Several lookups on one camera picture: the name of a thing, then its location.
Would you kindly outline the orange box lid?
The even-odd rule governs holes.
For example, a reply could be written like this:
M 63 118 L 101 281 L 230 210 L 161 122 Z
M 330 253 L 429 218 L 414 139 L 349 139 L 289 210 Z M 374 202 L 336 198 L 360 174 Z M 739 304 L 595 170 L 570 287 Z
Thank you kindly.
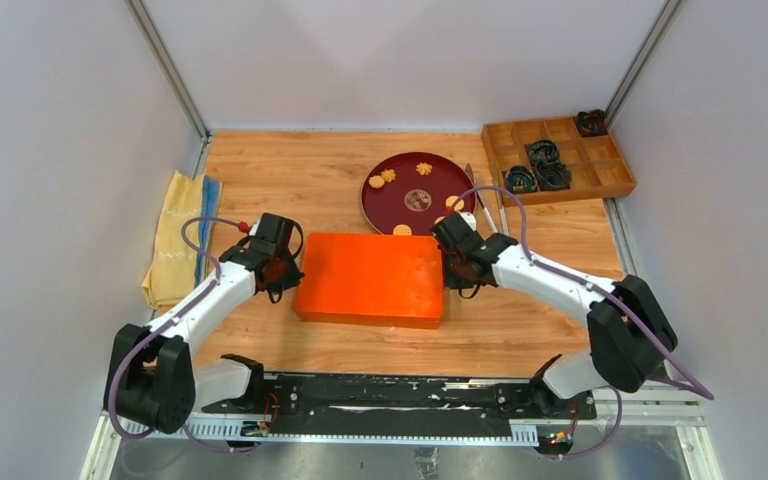
M 314 232 L 302 271 L 296 314 L 443 317 L 441 252 L 428 236 Z

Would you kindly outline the orange cookie box tray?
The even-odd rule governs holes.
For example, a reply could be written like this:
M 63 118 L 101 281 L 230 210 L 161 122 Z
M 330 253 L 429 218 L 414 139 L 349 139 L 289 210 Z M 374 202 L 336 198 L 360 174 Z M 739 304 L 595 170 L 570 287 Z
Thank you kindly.
M 333 323 L 375 327 L 394 327 L 410 329 L 437 329 L 443 317 L 412 317 L 371 314 L 341 314 L 327 312 L 298 312 L 300 320 L 314 323 Z

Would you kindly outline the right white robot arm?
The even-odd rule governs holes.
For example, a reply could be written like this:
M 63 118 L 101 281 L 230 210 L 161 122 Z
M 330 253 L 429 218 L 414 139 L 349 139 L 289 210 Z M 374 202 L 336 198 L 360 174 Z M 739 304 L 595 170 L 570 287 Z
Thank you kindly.
M 586 327 L 587 348 L 550 359 L 530 381 L 532 406 L 544 417 L 558 416 L 572 397 L 593 389 L 637 392 L 677 346 L 653 291 L 637 276 L 592 276 L 526 251 L 510 236 L 482 238 L 466 213 L 444 217 L 431 233 L 453 287 L 520 292 Z

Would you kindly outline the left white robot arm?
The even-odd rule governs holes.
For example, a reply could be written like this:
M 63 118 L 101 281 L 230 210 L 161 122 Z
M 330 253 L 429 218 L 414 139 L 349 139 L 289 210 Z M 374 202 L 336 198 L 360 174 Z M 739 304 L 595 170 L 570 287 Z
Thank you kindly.
M 215 257 L 198 245 L 213 271 L 183 300 L 145 325 L 126 324 L 113 339 L 103 396 L 112 427 L 137 440 L 188 428 L 192 413 L 228 401 L 243 413 L 274 405 L 261 363 L 225 354 L 196 367 L 193 356 L 240 305 L 264 293 L 271 303 L 300 285 L 304 276 L 293 241 L 304 240 L 292 219 L 263 214 L 252 225 L 237 223 L 242 239 Z

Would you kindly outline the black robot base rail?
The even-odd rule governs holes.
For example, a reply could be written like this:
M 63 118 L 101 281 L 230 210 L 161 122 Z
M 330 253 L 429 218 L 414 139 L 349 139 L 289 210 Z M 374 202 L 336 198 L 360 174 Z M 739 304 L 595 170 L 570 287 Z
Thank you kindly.
M 239 441 L 530 446 L 596 419 L 581 393 L 543 412 L 524 378 L 268 372 L 258 400 L 197 409 L 192 432 Z

